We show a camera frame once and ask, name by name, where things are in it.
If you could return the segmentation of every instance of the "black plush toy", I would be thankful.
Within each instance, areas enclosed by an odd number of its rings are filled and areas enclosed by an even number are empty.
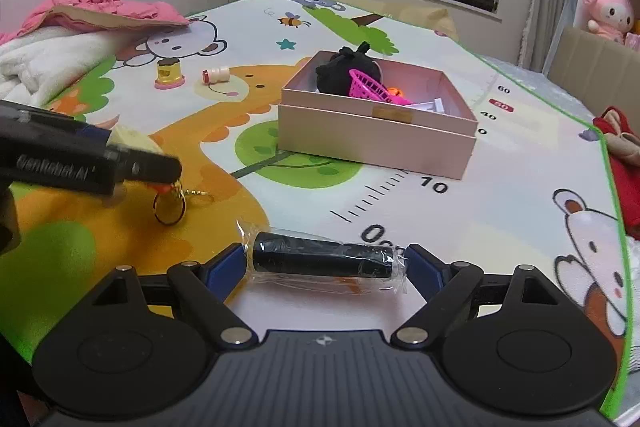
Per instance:
[[[331,57],[327,64],[318,66],[316,68],[318,91],[349,96],[349,89],[351,88],[349,70],[360,70],[362,73],[366,73],[374,80],[382,83],[380,67],[372,58],[366,55],[370,47],[368,42],[363,42],[356,51],[345,46]]]

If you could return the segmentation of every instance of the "pink blanket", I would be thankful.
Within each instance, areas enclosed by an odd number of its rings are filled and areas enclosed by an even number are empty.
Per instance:
[[[0,34],[0,44],[41,26],[64,26],[82,32],[145,26],[185,26],[189,22],[165,2],[130,0],[46,0],[14,33]]]

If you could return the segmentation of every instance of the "pink basket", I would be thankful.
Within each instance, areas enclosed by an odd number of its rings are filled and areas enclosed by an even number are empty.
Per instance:
[[[385,86],[360,70],[349,70],[349,74],[351,75],[349,96],[353,98],[395,103],[396,105],[410,105],[413,103],[402,96],[389,93]]]

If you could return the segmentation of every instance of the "red number label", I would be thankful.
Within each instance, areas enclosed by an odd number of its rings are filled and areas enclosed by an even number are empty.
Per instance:
[[[499,100],[495,100],[494,98],[489,100],[489,103],[492,103],[495,105],[495,107],[499,107],[500,109],[504,109],[505,111],[513,112],[513,107],[511,107],[511,105],[502,103]]]

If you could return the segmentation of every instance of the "my melody plush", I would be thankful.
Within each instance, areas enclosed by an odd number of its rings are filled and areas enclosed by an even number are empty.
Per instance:
[[[624,44],[634,24],[634,9],[629,0],[582,0],[591,15],[587,26],[591,33]]]

